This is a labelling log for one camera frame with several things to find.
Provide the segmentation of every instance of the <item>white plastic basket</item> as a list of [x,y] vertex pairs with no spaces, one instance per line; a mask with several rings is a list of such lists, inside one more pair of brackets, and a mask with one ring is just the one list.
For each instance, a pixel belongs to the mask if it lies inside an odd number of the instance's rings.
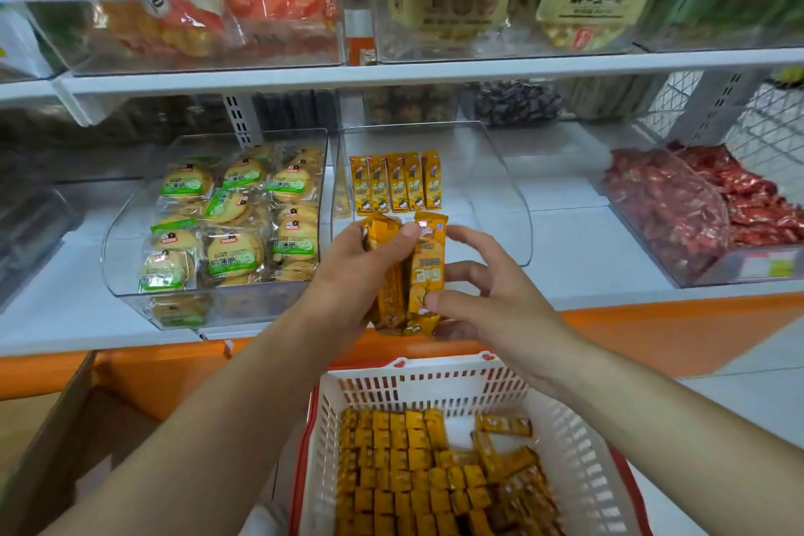
[[444,411],[450,448],[470,448],[476,413],[527,415],[566,536],[649,536],[628,463],[564,404],[518,378],[494,354],[400,358],[387,366],[329,371],[310,401],[296,467],[291,536],[332,536],[340,413],[347,407]]

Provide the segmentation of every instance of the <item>floor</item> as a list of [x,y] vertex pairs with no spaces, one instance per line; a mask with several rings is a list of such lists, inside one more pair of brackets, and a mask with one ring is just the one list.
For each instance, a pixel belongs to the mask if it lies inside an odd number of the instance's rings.
[[[804,448],[804,319],[782,329],[718,374],[683,384]],[[706,534],[636,470],[655,536]]]

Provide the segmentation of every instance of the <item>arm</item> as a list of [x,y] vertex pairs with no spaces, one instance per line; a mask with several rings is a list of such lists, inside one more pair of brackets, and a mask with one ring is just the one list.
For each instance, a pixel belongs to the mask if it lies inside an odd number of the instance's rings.
[[43,534],[237,534],[310,390],[363,331],[385,270],[413,250],[411,225],[371,253],[361,246],[362,223],[344,230],[298,303]]
[[685,513],[713,534],[799,533],[804,451],[571,329],[490,236],[448,226],[488,265],[447,266],[480,296],[433,293],[457,321],[439,331],[480,338],[523,379],[565,402]]

